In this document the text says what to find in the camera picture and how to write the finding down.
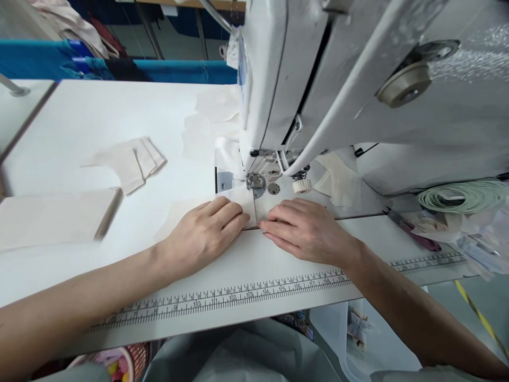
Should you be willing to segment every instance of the sewing machine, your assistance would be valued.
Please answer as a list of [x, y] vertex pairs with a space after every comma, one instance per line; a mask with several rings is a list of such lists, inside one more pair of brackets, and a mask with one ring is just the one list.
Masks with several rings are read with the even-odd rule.
[[311, 175], [332, 151], [369, 185], [358, 216], [380, 195], [504, 173], [509, 59], [492, 32], [505, 30], [506, 11], [454, 0], [248, 2], [240, 153], [255, 198], [272, 198], [265, 210], [293, 192], [327, 204]]

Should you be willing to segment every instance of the right hand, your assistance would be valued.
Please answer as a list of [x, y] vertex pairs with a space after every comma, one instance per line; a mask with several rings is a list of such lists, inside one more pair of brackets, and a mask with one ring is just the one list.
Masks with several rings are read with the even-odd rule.
[[279, 248], [295, 257], [343, 270], [359, 257], [363, 243], [346, 232], [318, 203], [296, 198], [283, 200], [259, 222]]

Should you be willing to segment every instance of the yellow tape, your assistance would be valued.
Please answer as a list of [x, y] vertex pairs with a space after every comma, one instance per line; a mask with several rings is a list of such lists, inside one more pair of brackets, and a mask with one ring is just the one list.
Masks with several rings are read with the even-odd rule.
[[507, 350], [507, 348], [505, 347], [505, 345], [502, 343], [502, 341], [500, 340], [500, 338], [498, 338], [498, 336], [496, 335], [495, 331], [493, 330], [492, 326], [489, 324], [488, 320], [484, 317], [484, 315], [479, 311], [479, 309], [477, 309], [476, 305], [473, 303], [473, 301], [470, 299], [470, 297], [468, 296], [466, 290], [463, 288], [463, 286], [460, 284], [460, 282], [458, 280], [454, 280], [454, 283], [456, 284], [456, 288], [458, 288], [458, 291], [460, 292], [460, 294], [463, 296], [463, 298], [465, 299], [465, 301], [467, 302], [468, 305], [470, 305], [470, 308], [473, 310], [473, 312], [477, 315], [477, 317], [479, 317], [482, 325], [484, 326], [484, 328], [487, 330], [487, 332], [489, 333], [489, 335], [496, 341], [496, 343], [498, 344], [498, 346], [502, 349], [502, 351], [504, 352], [505, 354], [505, 357], [507, 358], [507, 360], [509, 361], [509, 351]]

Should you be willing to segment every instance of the white table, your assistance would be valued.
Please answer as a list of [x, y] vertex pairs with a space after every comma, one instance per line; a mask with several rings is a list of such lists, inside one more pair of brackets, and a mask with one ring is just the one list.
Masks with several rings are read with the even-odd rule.
[[[0, 253], [0, 306], [150, 246], [171, 201], [214, 192], [213, 164], [183, 158], [180, 139], [196, 94], [210, 86], [216, 85], [62, 81], [3, 164], [14, 195], [118, 185], [111, 170], [80, 168], [80, 163], [102, 147], [139, 136], [149, 136], [168, 164], [122, 200], [102, 242]], [[420, 261], [429, 255], [386, 216], [340, 224], [386, 261]], [[360, 297], [338, 272], [294, 258], [260, 230], [244, 231], [219, 260], [144, 299], [136, 316], [133, 305], [106, 318], [67, 354]], [[463, 275], [471, 272], [461, 262], [419, 269], [409, 277], [423, 285]]]
[[16, 135], [22, 131], [35, 116], [39, 108], [51, 94], [52, 80], [13, 80], [21, 87], [30, 89], [23, 97], [14, 97], [8, 88], [0, 85], [0, 162], [3, 153]]

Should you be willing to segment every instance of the white sewing machine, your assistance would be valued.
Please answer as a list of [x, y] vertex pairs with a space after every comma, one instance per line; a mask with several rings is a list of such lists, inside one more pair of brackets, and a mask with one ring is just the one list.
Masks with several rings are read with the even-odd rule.
[[[334, 150], [369, 185], [357, 215], [377, 210], [380, 195], [507, 171], [507, 10], [477, 0], [248, 1], [240, 153], [255, 198], [264, 195], [257, 213], [262, 199], [261, 214], [294, 197], [292, 184], [310, 191], [324, 171], [313, 159]], [[326, 204], [318, 194], [303, 197]]]

